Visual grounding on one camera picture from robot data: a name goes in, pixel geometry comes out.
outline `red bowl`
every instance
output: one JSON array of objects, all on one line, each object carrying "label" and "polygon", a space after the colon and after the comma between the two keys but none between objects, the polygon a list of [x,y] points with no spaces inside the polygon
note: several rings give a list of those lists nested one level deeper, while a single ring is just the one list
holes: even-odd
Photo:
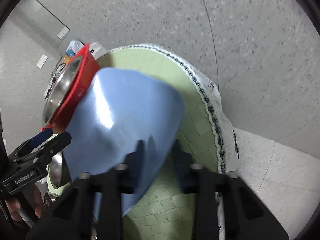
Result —
[{"label": "red bowl", "polygon": [[100,66],[89,51],[89,43],[86,44],[69,62],[73,62],[78,57],[82,57],[78,72],[73,79],[69,91],[61,106],[54,113],[50,123],[43,129],[51,128],[53,133],[62,133],[67,128],[74,110],[81,98],[87,92],[94,75],[100,70]]}]

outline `red container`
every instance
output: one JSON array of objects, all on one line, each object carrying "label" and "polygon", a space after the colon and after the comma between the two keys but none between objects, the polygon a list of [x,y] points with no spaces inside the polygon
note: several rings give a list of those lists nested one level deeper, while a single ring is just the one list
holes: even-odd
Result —
[{"label": "red container", "polygon": [[89,44],[86,44],[69,62],[69,64],[78,57],[82,57],[82,59],[69,91],[67,92],[61,106],[54,113],[50,123],[46,127],[43,127],[43,129],[51,128],[53,133],[56,134],[65,131],[78,103],[87,92],[94,75],[98,70],[100,70],[99,64],[89,51]]}]

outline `gray speckled floor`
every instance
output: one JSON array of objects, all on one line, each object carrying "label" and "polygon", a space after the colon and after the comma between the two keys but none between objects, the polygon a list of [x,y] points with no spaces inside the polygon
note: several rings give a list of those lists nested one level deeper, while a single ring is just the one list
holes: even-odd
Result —
[{"label": "gray speckled floor", "polygon": [[[320,158],[320,37],[294,0],[39,1],[70,28],[59,52],[72,39],[106,49],[151,42],[219,82],[223,110],[242,129],[239,173],[290,238],[298,234],[320,198],[320,160],[305,154]],[[12,150],[40,127],[46,66],[58,53],[15,16],[0,37],[1,110]],[[50,61],[39,71],[43,53]]]}]

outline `floor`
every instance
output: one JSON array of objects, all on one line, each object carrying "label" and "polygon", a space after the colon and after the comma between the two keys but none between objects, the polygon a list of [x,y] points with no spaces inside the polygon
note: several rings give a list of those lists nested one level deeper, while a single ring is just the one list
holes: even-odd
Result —
[{"label": "floor", "polygon": [[[47,77],[70,40],[98,40],[106,49],[156,43],[219,84],[233,125],[254,132],[236,129],[238,172],[290,239],[297,236],[320,201],[320,159],[303,153],[320,157],[320,38],[294,0],[39,2],[70,32],[53,48],[14,13],[1,28],[0,107],[9,152],[39,131]],[[48,60],[38,69],[42,54]]]}]

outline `human hand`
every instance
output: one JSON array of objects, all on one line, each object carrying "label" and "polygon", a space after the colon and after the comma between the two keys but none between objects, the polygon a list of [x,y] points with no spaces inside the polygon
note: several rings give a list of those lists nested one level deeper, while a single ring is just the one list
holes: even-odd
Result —
[{"label": "human hand", "polygon": [[[35,203],[35,206],[34,206],[35,213],[36,213],[37,217],[41,217],[42,212],[45,210],[44,203],[42,201],[41,192],[40,192],[38,186],[34,185],[33,187],[34,187],[34,189],[32,191],[32,194],[33,194],[33,200]],[[17,210],[21,209],[20,202],[15,198],[6,200],[5,202],[7,204],[7,207],[8,207],[8,210],[10,212],[12,219],[15,221],[22,221],[22,218],[17,213]]]}]

